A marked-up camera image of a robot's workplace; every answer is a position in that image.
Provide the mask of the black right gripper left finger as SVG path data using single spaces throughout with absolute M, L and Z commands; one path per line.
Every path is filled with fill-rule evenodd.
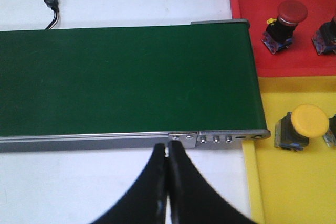
M 166 205 L 165 145 L 160 143 L 133 185 L 94 223 L 165 223 Z

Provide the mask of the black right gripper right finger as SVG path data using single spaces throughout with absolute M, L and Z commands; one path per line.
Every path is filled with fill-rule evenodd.
M 181 142 L 170 141 L 168 149 L 172 223 L 253 223 L 204 179 Z

